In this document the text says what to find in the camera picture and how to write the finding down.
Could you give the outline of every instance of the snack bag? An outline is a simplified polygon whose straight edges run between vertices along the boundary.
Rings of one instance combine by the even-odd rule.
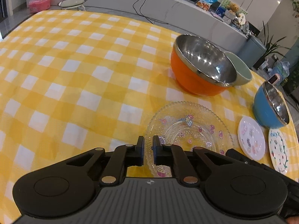
[[[204,9],[205,11],[209,10],[210,6],[217,0],[197,0],[195,5]]]

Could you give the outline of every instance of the white plate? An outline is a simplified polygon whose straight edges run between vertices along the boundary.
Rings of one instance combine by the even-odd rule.
[[[252,160],[261,160],[265,154],[265,138],[259,124],[248,116],[244,116],[238,127],[239,144],[246,154]]]
[[[269,150],[274,169],[286,174],[289,169],[289,151],[284,136],[278,129],[269,130]]]

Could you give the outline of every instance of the white plate with fruit drawings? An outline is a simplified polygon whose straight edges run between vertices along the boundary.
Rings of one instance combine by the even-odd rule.
[[[289,150],[278,129],[269,130],[269,150],[274,169],[285,175],[289,169]]]
[[[173,102],[154,115],[145,134],[145,160],[154,177],[171,177],[169,167],[154,164],[152,138],[155,135],[161,144],[176,144],[184,151],[200,146],[224,155],[234,148],[227,127],[211,110],[192,102]]]
[[[244,116],[238,127],[238,140],[240,147],[251,160],[259,161],[266,151],[263,131],[259,124],[251,117]]]

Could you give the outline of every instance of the light green bowl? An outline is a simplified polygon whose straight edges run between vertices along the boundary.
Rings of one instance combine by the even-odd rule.
[[[237,79],[234,86],[241,86],[249,83],[252,80],[252,74],[245,62],[232,52],[225,51],[224,54],[231,60],[237,71]]]

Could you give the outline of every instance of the chair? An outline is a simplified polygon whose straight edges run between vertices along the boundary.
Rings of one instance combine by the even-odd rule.
[[[87,0],[62,0],[62,2],[58,3],[58,6],[61,7],[62,10],[82,10],[85,11],[85,7],[83,3]]]

